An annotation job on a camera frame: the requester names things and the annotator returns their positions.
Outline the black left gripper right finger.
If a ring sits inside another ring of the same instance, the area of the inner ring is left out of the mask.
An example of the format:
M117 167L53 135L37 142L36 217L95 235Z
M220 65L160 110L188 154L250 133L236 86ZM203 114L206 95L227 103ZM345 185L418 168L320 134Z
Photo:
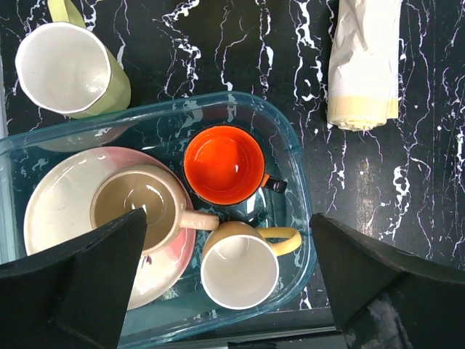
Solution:
M463 348L464 272L323 214L310 221L335 327L348 348Z

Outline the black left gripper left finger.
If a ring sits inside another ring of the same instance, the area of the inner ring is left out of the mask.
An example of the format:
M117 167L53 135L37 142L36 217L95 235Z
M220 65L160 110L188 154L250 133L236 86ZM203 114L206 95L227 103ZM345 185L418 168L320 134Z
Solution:
M134 209L1 265L1 347L116 348L146 227Z

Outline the white trash bag roll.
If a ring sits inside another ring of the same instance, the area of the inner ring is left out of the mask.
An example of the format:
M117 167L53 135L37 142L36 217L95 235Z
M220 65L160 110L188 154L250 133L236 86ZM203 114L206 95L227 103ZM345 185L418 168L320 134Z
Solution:
M398 117L401 1L340 1L328 65L330 124L370 131Z

